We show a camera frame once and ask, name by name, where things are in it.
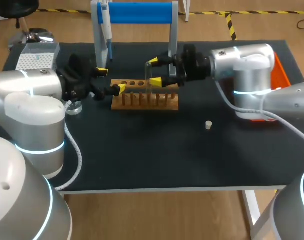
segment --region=wooden floor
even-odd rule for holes
[[[90,10],[89,0],[40,0],[40,8]],[[304,11],[304,0],[191,0],[191,11],[245,10]],[[286,40],[304,76],[304,30],[296,29],[301,19],[304,15],[233,15],[232,23],[238,40]],[[52,31],[58,42],[93,42],[89,15],[37,12],[27,21],[32,28]],[[165,42],[168,29],[160,25],[114,25],[113,41]],[[6,42],[15,32],[13,20],[0,21],[0,71],[8,56]],[[179,41],[229,40],[223,17],[192,15],[188,23],[183,17],[179,20]],[[256,191],[256,195],[263,211],[274,192]],[[243,203],[235,191],[72,195],[68,204],[73,240],[249,239]]]

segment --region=black table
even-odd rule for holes
[[[291,84],[304,81],[284,41],[195,42],[205,55],[211,49],[267,43],[277,53]],[[183,43],[178,44],[178,53]],[[114,43],[108,63],[110,79],[144,79],[144,63],[167,50],[166,43]],[[23,46],[16,46],[4,70],[14,70]],[[93,44],[60,44],[57,65],[71,53],[94,59]],[[166,68],[153,70],[165,75]],[[219,96],[212,80],[191,82],[179,89],[178,112],[111,110],[111,98],[82,101],[83,111],[68,116],[67,125],[83,154],[78,179],[67,188],[79,191],[180,191],[278,188],[304,171],[304,141],[278,123],[239,119]],[[212,121],[210,131],[205,121]],[[304,132],[304,121],[292,123]],[[0,137],[6,135],[0,130]],[[66,141],[64,167],[51,180],[67,181],[77,165]]]

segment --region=clear plastic piece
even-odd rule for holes
[[[150,105],[150,99],[152,94],[152,85],[150,84],[150,78],[152,77],[152,64],[150,62],[145,63],[145,92],[147,96],[147,104]]]

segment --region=black chair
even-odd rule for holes
[[[53,34],[46,29],[29,29],[25,18],[38,9],[38,0],[0,0],[0,16],[6,19],[16,19],[16,28],[22,32],[11,37],[8,47],[11,49],[15,44],[25,43],[53,43]]]

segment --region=blue bar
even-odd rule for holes
[[[171,24],[171,2],[110,2],[111,24]],[[103,23],[101,3],[97,3],[99,24]]]

